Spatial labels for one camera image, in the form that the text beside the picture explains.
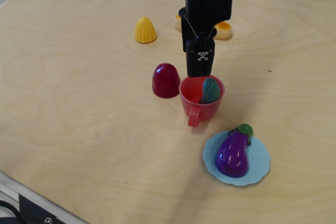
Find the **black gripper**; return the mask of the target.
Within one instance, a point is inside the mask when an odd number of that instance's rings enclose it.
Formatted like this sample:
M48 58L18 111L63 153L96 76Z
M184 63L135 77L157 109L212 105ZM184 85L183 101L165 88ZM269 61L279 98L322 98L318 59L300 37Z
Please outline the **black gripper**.
M213 28L229 20L233 0L185 0L185 7L179 12L183 50L186 53L187 75L189 77L209 76L214 61L215 43ZM195 40L207 40L204 47Z

